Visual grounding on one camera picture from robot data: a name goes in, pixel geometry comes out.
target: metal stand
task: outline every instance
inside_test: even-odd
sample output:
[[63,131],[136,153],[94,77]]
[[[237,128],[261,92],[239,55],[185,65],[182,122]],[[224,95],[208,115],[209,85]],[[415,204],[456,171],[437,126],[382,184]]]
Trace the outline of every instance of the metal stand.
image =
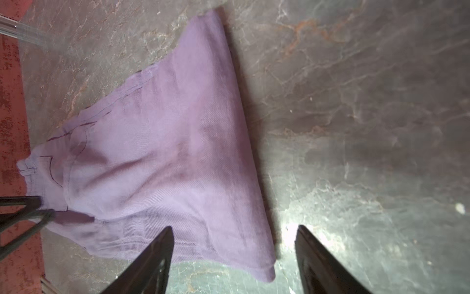
[[16,33],[16,26],[18,22],[8,17],[0,16],[0,34],[18,38]]
[[101,294],[165,293],[173,246],[173,230],[166,227]]
[[40,218],[41,221],[5,246],[0,246],[0,261],[17,249],[24,241],[29,239],[29,237],[41,230],[48,222],[53,220],[55,216],[54,210],[52,209],[36,210],[41,206],[41,198],[39,196],[0,197],[0,206],[17,205],[24,205],[24,207],[16,213],[0,215],[0,233],[19,221],[38,218]]
[[303,225],[295,251],[305,294],[370,294]]

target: red floor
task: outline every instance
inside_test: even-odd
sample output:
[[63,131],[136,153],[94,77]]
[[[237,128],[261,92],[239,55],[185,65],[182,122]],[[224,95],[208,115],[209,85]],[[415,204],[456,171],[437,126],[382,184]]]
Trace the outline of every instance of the red floor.
[[[19,20],[32,0],[0,0],[0,14]],[[26,192],[16,162],[29,155],[28,125],[24,105],[18,41],[0,35],[0,197],[21,196]],[[0,213],[12,212],[3,207]],[[0,235],[4,245],[32,223],[20,222]],[[44,275],[41,238],[36,234],[0,262],[0,293],[40,294]]]

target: metal rod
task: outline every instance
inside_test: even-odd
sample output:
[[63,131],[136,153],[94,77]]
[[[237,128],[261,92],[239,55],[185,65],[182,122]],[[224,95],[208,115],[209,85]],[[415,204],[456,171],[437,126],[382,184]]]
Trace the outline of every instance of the metal rod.
[[8,17],[0,16],[0,34],[7,35],[9,37],[18,38],[16,32],[16,26],[18,22]]

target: marble veining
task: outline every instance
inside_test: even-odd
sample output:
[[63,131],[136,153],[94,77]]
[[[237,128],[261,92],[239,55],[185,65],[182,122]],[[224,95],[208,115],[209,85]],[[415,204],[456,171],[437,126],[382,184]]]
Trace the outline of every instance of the marble veining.
[[[466,1],[36,0],[19,28],[38,40],[20,46],[31,146],[164,57],[188,19],[215,7],[277,278],[181,263],[167,293],[302,293],[299,223],[373,293],[470,292]],[[64,293],[97,293],[127,265],[43,236],[47,277]]]

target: marble surface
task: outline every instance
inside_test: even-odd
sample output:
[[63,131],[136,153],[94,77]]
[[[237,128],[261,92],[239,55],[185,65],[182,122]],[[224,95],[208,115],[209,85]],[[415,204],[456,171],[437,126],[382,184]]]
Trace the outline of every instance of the marble surface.
[[[470,4],[36,0],[20,30],[32,147],[221,7],[276,240],[276,280],[173,264],[167,293],[302,293],[305,224],[376,294],[470,292]],[[97,293],[126,263],[45,231],[46,275]]]

